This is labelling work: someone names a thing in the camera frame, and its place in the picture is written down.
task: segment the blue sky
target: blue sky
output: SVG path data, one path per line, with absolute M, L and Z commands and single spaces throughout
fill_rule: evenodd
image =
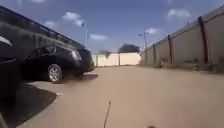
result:
M 224 0 L 0 0 L 0 4 L 85 44 L 97 52 L 116 52 L 125 43 L 144 48 L 187 22 L 220 7 Z

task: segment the wall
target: wall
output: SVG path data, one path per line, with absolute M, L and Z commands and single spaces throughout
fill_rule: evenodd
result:
M 203 17 L 209 45 L 209 61 L 224 64 L 224 8 Z
M 156 62 L 170 62 L 170 50 L 168 38 L 163 39 L 155 45 Z
M 184 32 L 171 35 L 174 63 L 202 63 L 203 42 L 198 24 L 187 26 Z
M 113 53 L 108 57 L 102 54 L 95 54 L 92 55 L 92 58 L 96 67 L 137 65 L 141 60 L 138 53 Z
M 120 65 L 137 65 L 141 57 L 138 53 L 122 53 L 120 54 Z
M 224 6 L 199 17 L 147 48 L 149 65 L 165 58 L 174 65 L 224 64 Z
M 147 63 L 149 65 L 154 63 L 153 47 L 147 49 L 147 58 Z

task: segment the concrete pavement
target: concrete pavement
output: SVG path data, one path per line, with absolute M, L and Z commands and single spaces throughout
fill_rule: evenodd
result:
M 106 128 L 224 127 L 223 75 L 108 67 L 63 85 L 31 84 L 60 96 L 20 128 L 103 128 L 110 100 Z

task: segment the car wheel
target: car wheel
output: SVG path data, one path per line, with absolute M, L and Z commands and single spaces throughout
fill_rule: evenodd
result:
M 48 79 L 54 83 L 58 84 L 63 78 L 62 69 L 57 64 L 52 64 L 48 67 Z

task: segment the car door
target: car door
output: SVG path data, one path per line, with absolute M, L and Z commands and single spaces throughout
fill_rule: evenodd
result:
M 25 76 L 36 76 L 38 74 L 38 57 L 40 55 L 40 50 L 36 49 L 32 51 L 28 56 L 26 56 L 22 62 L 21 70 Z

